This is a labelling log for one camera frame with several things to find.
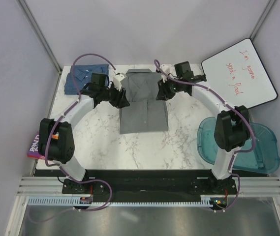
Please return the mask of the grey long sleeve shirt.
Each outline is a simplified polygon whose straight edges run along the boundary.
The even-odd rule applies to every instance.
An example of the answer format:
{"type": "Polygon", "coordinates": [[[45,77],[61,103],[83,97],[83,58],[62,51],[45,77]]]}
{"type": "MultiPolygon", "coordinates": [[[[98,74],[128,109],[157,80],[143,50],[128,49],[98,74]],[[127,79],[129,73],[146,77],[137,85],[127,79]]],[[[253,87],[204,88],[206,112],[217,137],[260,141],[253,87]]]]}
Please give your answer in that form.
{"type": "Polygon", "coordinates": [[[120,134],[169,130],[167,105],[157,100],[161,75],[149,69],[130,69],[121,81],[130,105],[120,109],[120,134]]]}

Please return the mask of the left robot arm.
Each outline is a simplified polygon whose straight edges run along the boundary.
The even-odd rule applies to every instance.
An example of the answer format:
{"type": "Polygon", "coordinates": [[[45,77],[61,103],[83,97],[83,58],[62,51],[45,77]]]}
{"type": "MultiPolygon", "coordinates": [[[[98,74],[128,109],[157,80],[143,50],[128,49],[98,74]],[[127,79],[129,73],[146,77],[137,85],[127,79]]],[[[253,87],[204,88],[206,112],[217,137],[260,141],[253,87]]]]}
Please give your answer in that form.
{"type": "Polygon", "coordinates": [[[91,81],[78,90],[78,98],[55,118],[44,118],[39,126],[38,152],[44,156],[47,167],[59,169],[73,182],[79,193],[90,189],[86,169],[74,156],[73,130],[81,119],[101,102],[121,109],[130,105],[121,81],[125,74],[117,73],[110,80],[106,74],[93,73],[91,81]]]}

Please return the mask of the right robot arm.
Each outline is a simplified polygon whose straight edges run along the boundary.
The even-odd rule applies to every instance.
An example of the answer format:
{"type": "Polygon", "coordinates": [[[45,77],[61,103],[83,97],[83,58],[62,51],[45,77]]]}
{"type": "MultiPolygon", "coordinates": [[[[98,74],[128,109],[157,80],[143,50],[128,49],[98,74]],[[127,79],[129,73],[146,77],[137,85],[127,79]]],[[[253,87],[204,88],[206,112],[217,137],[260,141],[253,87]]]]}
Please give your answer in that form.
{"type": "Polygon", "coordinates": [[[175,64],[173,76],[170,68],[154,60],[156,72],[162,75],[158,81],[157,100],[170,100],[177,93],[185,92],[199,100],[214,116],[216,124],[214,140],[218,146],[217,157],[207,179],[206,187],[212,193],[220,193],[232,186],[232,168],[236,156],[249,138],[254,138],[249,124],[249,112],[245,106],[229,105],[207,82],[206,76],[195,75],[189,62],[175,64]]]}

